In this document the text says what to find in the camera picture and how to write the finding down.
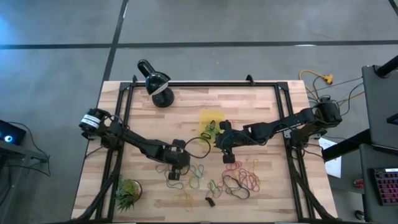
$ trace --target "blue light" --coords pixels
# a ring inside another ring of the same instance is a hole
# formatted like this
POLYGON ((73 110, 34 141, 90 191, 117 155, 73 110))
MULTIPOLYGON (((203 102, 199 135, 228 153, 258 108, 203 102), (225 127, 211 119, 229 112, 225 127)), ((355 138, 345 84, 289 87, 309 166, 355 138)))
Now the blue light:
POLYGON ((4 140, 6 142, 11 142, 12 141, 12 136, 6 136, 6 137, 4 137, 4 140))

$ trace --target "potted succulent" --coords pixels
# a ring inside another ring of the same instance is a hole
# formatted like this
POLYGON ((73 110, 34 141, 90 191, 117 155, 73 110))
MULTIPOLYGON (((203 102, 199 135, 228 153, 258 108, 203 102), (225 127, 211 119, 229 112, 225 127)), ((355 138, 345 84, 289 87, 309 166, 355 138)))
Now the potted succulent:
POLYGON ((142 195, 141 184, 136 180, 119 180, 116 191, 116 200, 118 201, 118 210, 127 210, 140 199, 142 195))

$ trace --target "white paper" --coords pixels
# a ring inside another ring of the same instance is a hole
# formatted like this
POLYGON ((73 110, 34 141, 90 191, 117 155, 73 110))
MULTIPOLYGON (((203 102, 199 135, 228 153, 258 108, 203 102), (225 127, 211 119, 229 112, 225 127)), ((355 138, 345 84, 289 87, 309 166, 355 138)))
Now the white paper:
MULTIPOLYGON (((329 141, 324 138, 319 139, 319 145, 323 149, 327 149, 330 146, 333 146, 335 144, 337 144, 337 143, 329 141)), ((341 156, 336 159, 326 162, 325 167, 326 167, 327 174, 332 175, 333 177, 341 178, 341 156)))

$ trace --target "wooden table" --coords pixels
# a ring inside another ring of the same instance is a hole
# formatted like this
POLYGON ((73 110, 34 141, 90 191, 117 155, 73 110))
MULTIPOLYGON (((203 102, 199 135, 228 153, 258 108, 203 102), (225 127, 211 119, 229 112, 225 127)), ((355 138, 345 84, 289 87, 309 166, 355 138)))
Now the wooden table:
MULTIPOLYGON (((114 112, 120 82, 105 82, 101 91, 98 108, 114 112)), ((294 113, 309 107, 304 83, 288 81, 294 113)), ((145 88, 134 88, 129 125, 131 129, 147 139, 160 139, 171 143, 173 139, 188 140, 199 135, 200 111, 216 109, 223 111, 234 129, 256 122, 271 122, 279 119, 275 91, 269 87, 181 87, 172 88, 175 101, 168 108, 156 108, 145 88)), ((99 141, 93 141, 87 153, 96 149, 99 141)), ((206 148, 197 142, 187 146, 192 154, 203 155, 206 148)), ((225 170, 222 153, 211 150, 205 159, 191 158, 191 162, 203 164, 205 175, 200 180, 200 188, 187 189, 195 202, 190 210, 184 200, 175 201, 181 190, 166 186, 163 174, 155 170, 159 163, 147 159, 137 148, 126 144, 124 147, 121 175, 124 179, 138 180, 143 188, 141 199, 134 209, 126 212, 116 211, 114 222, 274 222, 297 221, 292 187, 287 167, 284 143, 281 134, 275 135, 265 146, 234 148, 236 160, 246 169, 253 160, 259 160, 255 173, 261 181, 259 192, 251 192, 246 200, 240 200, 225 192, 215 199, 211 208, 205 200, 207 183, 221 180, 225 170)), ((320 148, 310 146, 308 151, 321 154, 320 148)), ((103 175, 106 150, 102 149, 86 159, 76 195, 72 218, 83 213, 98 193, 103 175)), ((336 208, 330 190, 323 160, 306 154, 304 161, 311 191, 326 210, 336 217, 336 208)), ((189 175, 181 178, 186 183, 189 175)), ((308 217, 305 197, 300 190, 305 217, 308 217)), ((108 209, 105 199, 104 209, 108 209)))

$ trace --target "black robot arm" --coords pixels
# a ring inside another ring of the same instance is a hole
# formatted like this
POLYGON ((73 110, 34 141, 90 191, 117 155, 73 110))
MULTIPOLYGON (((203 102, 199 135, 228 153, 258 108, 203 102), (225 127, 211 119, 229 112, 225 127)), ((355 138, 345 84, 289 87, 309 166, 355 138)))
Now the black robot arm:
POLYGON ((167 144, 160 140, 146 139, 123 125, 117 117, 113 116, 110 125, 105 125, 108 118, 112 116, 107 111, 90 109, 79 124, 82 135, 86 138, 99 136, 101 145, 108 149, 117 149, 123 142, 136 146, 148 159, 172 165, 170 180, 178 180, 179 170, 190 165, 190 154, 184 150, 185 141, 174 139, 172 144, 167 144))
POLYGON ((321 98, 314 108, 305 108, 302 111, 271 123, 254 123, 243 126, 243 130, 232 129, 231 123, 226 120, 220 122, 224 130, 216 137, 216 147, 224 153, 224 163, 234 163, 234 147, 265 145, 275 134, 286 132, 291 148, 300 147, 308 142, 313 134, 324 135, 326 128, 340 124, 340 111, 329 98, 321 98))

